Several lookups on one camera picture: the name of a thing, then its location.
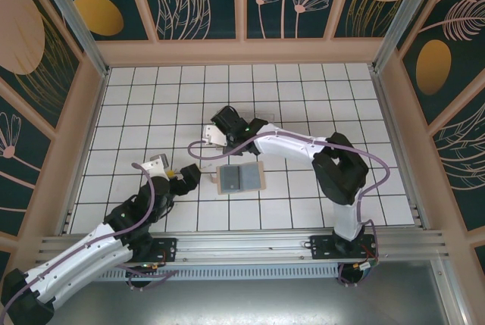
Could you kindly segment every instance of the black bracket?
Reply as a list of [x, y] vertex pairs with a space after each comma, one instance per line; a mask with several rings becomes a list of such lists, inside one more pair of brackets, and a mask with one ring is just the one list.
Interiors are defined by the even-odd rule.
[[305, 243], [305, 247], [311, 250], [313, 259], [366, 259], [367, 249], [373, 256], [376, 255], [375, 239], [372, 234], [358, 236], [350, 245], [343, 247], [340, 245], [342, 239], [334, 234], [327, 236], [311, 236], [310, 241]]
[[154, 238], [150, 249], [139, 257], [132, 258], [130, 263], [156, 264], [175, 262], [177, 238]]

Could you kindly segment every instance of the cable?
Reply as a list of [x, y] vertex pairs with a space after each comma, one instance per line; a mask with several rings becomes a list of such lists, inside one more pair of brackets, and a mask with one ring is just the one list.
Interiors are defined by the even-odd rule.
[[[138, 270], [133, 270], [133, 269], [131, 269], [127, 266], [123, 266], [123, 265], [119, 265], [117, 267], [122, 269], [122, 270], [125, 270], [126, 272], [131, 273], [131, 276], [128, 279], [128, 285], [130, 286], [130, 289], [132, 291], [136, 289], [136, 291], [140, 291], [140, 292], [143, 292], [144, 290], [147, 290], [147, 289], [154, 289], [155, 287], [162, 285], [170, 277], [175, 276], [179, 272], [178, 270], [172, 270], [171, 272], [167, 272], [167, 273], [163, 273], [163, 274], [146, 274], [146, 273], [139, 272]], [[154, 283], [154, 282], [152, 282], [152, 283], [150, 283], [147, 286], [144, 286], [142, 288], [138, 288], [138, 287], [135, 287], [131, 282], [131, 280], [134, 276], [140, 276], [140, 277], [146, 277], [146, 278], [162, 278], [163, 280], [156, 281], [156, 283], [153, 284], [153, 285], [152, 285], [152, 283]]]
[[41, 279], [43, 279], [47, 274], [52, 272], [55, 268], [59, 267], [61, 264], [63, 264], [69, 258], [71, 258], [74, 255], [76, 255], [77, 253], [81, 252], [84, 248], [88, 248], [91, 245], [93, 245], [93, 244], [95, 244], [95, 243], [97, 243], [97, 242], [99, 242], [103, 239], [111, 238], [113, 236], [122, 236], [126, 233], [129, 233], [129, 232], [135, 230], [136, 228], [140, 227], [149, 218], [149, 216], [152, 212], [153, 206], [155, 205], [155, 187], [153, 186], [152, 178], [150, 177], [149, 172], [147, 170], [145, 170], [141, 165], [139, 165], [137, 163], [132, 163], [131, 165], [132, 165], [133, 168], [136, 168], [136, 169], [142, 171], [143, 175], [145, 175], [145, 177], [146, 177], [146, 179], [149, 183], [149, 186], [150, 186], [150, 205], [149, 205], [149, 209], [145, 213], [145, 216], [142, 219], [140, 219], [140, 221], [138, 223], [132, 225], [131, 227], [120, 230], [116, 233], [105, 234], [103, 236], [100, 236], [99, 238], [95, 238], [95, 239], [87, 242], [85, 245], [74, 249], [71, 253], [67, 254], [65, 257], [63, 257], [59, 261], [55, 262], [51, 267], [46, 269], [44, 272], [42, 272], [40, 275], [38, 275], [37, 278], [34, 278], [31, 282], [26, 284], [24, 287], [22, 287], [22, 289], [20, 289], [15, 295], [12, 296], [10, 301], [5, 305], [4, 309], [2, 310], [2, 314], [0, 315], [0, 325], [4, 324], [5, 317], [7, 316], [7, 311], [12, 306], [12, 304], [15, 301], [17, 301], [17, 299], [19, 297], [21, 297], [24, 292], [26, 292], [33, 285], [38, 283]]

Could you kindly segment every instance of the floor tile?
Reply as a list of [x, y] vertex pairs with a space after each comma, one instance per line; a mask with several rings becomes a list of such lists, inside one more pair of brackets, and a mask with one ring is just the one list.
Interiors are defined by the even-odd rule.
[[155, 104], [160, 103], [178, 103], [180, 85], [160, 85], [155, 88]]
[[152, 105], [128, 105], [124, 125], [148, 126], [150, 115], [152, 115]]
[[200, 202], [197, 229], [229, 230], [229, 202]]
[[168, 232], [195, 232], [197, 230], [198, 202], [175, 202], [167, 216]]
[[317, 198], [317, 178], [314, 171], [289, 171], [289, 196], [291, 198]]
[[306, 102], [308, 121], [332, 120], [332, 109], [328, 100]]
[[177, 118], [177, 104], [155, 104], [152, 110], [152, 126], [167, 126], [175, 124]]
[[115, 175], [137, 175], [139, 170], [133, 168], [133, 162], [142, 164], [148, 160], [145, 159], [145, 149], [121, 149], [118, 151], [116, 159]]
[[179, 84], [182, 67], [180, 66], [162, 66], [158, 68], [158, 84]]
[[115, 67], [111, 69], [108, 85], [131, 85], [134, 72], [134, 67]]
[[363, 120], [361, 125], [367, 143], [390, 142], [383, 120]]
[[112, 175], [117, 151], [91, 151], [86, 175]]
[[276, 66], [272, 64], [252, 65], [252, 75], [255, 82], [277, 81]]
[[324, 81], [304, 81], [305, 100], [328, 100], [327, 84]]
[[132, 86], [129, 104], [152, 104], [155, 85]]
[[122, 127], [96, 128], [92, 149], [118, 149]]
[[177, 124], [200, 124], [202, 122], [202, 104], [179, 104]]
[[229, 85], [230, 102], [253, 102], [252, 83], [237, 83]]
[[79, 197], [80, 203], [107, 202], [111, 187], [110, 176], [86, 176]]
[[157, 82], [158, 67], [137, 67], [133, 85], [153, 85]]
[[348, 80], [345, 64], [322, 64], [325, 80]]
[[328, 96], [331, 100], [354, 99], [349, 81], [327, 81]]
[[81, 204], [76, 208], [71, 234], [91, 233], [104, 219], [106, 204]]
[[251, 83], [252, 66], [251, 65], [230, 65], [229, 81], [231, 83]]
[[204, 82], [205, 66], [184, 66], [182, 67], [182, 77], [180, 82], [187, 83], [203, 83]]
[[204, 84], [180, 85], [179, 103], [202, 103]]
[[370, 80], [371, 74], [367, 64], [346, 64], [350, 80]]
[[229, 225], [231, 230], [260, 229], [259, 201], [231, 201], [229, 209]]
[[303, 100], [302, 83], [299, 81], [278, 83], [278, 92], [281, 101]]
[[228, 101], [229, 101], [229, 84], [227, 83], [205, 84], [204, 102], [227, 103]]
[[415, 225], [408, 199], [404, 195], [381, 196], [380, 200], [387, 225]]
[[170, 148], [174, 146], [175, 126], [152, 126], [149, 130], [147, 148]]
[[278, 86], [276, 83], [255, 83], [255, 102], [274, 102], [278, 100]]
[[261, 198], [288, 198], [286, 172], [266, 172], [266, 189], [259, 192]]
[[289, 200], [261, 200], [262, 229], [291, 229]]
[[353, 100], [331, 100], [334, 120], [358, 120]]
[[376, 99], [376, 92], [371, 80], [352, 80], [350, 82], [355, 99]]
[[324, 80], [321, 64], [300, 64], [302, 81]]
[[319, 198], [292, 198], [291, 212], [294, 228], [322, 228], [324, 226]]
[[298, 64], [276, 65], [276, 76], [278, 81], [300, 81], [301, 80]]
[[128, 104], [131, 86], [108, 86], [103, 105]]
[[227, 83], [229, 81], [229, 67], [227, 65], [215, 65], [205, 67], [206, 83]]
[[383, 119], [377, 100], [356, 100], [358, 118], [360, 120]]
[[126, 105], [105, 105], [99, 115], [98, 127], [122, 126], [124, 115], [127, 111]]
[[120, 148], [145, 148], [146, 137], [149, 128], [144, 127], [124, 127], [121, 135]]

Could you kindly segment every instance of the metal plate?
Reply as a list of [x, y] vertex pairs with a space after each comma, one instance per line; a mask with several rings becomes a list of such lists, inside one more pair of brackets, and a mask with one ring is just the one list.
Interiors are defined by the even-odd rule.
[[368, 255], [362, 246], [365, 246], [372, 255], [375, 255], [375, 248], [373, 248], [375, 247], [375, 241], [372, 234], [364, 234], [360, 239], [357, 239], [355, 249], [347, 255], [336, 249], [332, 235], [311, 236], [308, 249], [311, 249], [311, 257], [313, 259], [366, 259]]
[[158, 263], [162, 261], [175, 262], [176, 253], [177, 238], [154, 238], [148, 254], [142, 257], [133, 258], [129, 263], [130, 265], [133, 265], [143, 263]]

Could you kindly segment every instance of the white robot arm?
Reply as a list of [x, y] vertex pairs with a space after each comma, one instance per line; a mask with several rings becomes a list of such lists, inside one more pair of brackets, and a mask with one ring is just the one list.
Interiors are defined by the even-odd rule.
[[202, 140], [223, 146], [224, 152], [257, 136], [237, 153], [279, 155], [312, 166], [323, 193], [334, 203], [335, 234], [352, 242], [362, 232], [355, 195], [365, 185], [367, 165], [357, 153], [315, 144], [329, 142], [330, 145], [352, 148], [344, 135], [334, 133], [330, 138], [304, 136], [258, 118], [246, 123], [230, 106], [222, 108], [211, 120], [214, 124], [204, 127]]
[[200, 181], [195, 164], [180, 170], [181, 180], [169, 178], [165, 173], [167, 166], [164, 155], [142, 165], [153, 184], [153, 204], [147, 183], [56, 258], [25, 273], [15, 269], [5, 276], [2, 304], [8, 307], [15, 325], [47, 324], [56, 309], [106, 270], [128, 261], [139, 262], [149, 253], [153, 241], [149, 234], [151, 224], [170, 211], [176, 195], [194, 190]]

